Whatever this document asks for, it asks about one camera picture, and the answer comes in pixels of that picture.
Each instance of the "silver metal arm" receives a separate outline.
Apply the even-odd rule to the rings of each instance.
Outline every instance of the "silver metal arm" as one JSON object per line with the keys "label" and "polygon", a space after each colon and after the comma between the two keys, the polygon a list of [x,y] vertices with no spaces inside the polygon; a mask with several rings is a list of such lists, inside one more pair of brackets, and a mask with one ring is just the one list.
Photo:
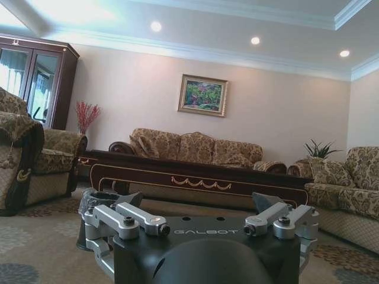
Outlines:
{"label": "silver metal arm", "polygon": [[247,217],[243,230],[247,235],[254,237],[267,234],[268,227],[279,217],[287,215],[289,211],[287,204],[278,202],[256,216]]}
{"label": "silver metal arm", "polygon": [[274,222],[274,234],[282,240],[300,237],[300,273],[309,261],[309,253],[317,246],[319,213],[310,206],[300,205],[286,219]]}
{"label": "silver metal arm", "polygon": [[170,233],[170,227],[167,226],[164,217],[151,215],[129,203],[117,204],[116,212],[125,216],[133,216],[148,235],[168,235]]}
{"label": "silver metal arm", "polygon": [[170,232],[164,217],[151,215],[126,202],[117,204],[115,210],[98,205],[84,214],[86,246],[94,251],[99,267],[113,281],[113,255],[103,237],[117,234],[123,240],[138,238],[140,225],[149,235],[168,235]]}
{"label": "silver metal arm", "polygon": [[274,235],[280,240],[300,238],[300,273],[309,260],[309,253],[317,246],[319,213],[311,206],[300,205],[289,210],[285,203],[278,202],[257,216],[247,217],[244,231],[247,235],[257,236],[267,233],[274,225]]}

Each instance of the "potted plant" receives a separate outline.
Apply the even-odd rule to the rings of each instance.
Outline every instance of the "potted plant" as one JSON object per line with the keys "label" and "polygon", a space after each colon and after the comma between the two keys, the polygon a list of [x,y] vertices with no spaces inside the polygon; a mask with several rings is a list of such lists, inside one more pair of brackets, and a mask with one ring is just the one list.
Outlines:
{"label": "potted plant", "polygon": [[100,115],[101,108],[98,105],[76,102],[76,114],[78,116],[78,128],[81,134],[85,134],[89,125]]}
{"label": "potted plant", "polygon": [[317,144],[313,139],[311,139],[310,141],[312,142],[311,145],[308,145],[308,143],[304,145],[310,157],[318,157],[318,158],[326,159],[331,153],[341,151],[341,150],[330,149],[330,147],[332,146],[334,142],[329,142],[323,146],[322,142]]}

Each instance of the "cabinet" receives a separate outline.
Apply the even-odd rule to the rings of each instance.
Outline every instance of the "cabinet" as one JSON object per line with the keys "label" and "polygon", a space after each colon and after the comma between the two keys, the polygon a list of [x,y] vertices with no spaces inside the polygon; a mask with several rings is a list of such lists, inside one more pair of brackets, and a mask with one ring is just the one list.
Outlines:
{"label": "cabinet", "polygon": [[64,130],[78,58],[68,43],[0,34],[0,87],[44,127]]}

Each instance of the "wall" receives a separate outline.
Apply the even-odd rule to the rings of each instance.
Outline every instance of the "wall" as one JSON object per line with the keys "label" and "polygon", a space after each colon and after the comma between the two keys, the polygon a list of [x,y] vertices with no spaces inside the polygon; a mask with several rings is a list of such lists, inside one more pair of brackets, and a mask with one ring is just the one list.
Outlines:
{"label": "wall", "polygon": [[351,84],[348,148],[379,146],[379,71]]}
{"label": "wall", "polygon": [[[75,45],[81,55],[68,130],[77,131],[75,102],[102,107],[88,131],[89,149],[128,141],[136,127],[256,143],[264,160],[304,158],[304,142],[336,141],[346,149],[349,82]],[[177,112],[183,73],[230,81],[226,117]],[[337,153],[334,159],[342,159]]]}

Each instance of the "painting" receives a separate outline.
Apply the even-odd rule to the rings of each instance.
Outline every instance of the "painting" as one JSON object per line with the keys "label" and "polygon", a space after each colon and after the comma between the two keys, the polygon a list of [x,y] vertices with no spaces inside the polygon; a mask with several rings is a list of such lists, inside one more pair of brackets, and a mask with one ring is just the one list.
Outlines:
{"label": "painting", "polygon": [[225,116],[228,81],[183,75],[178,111]]}

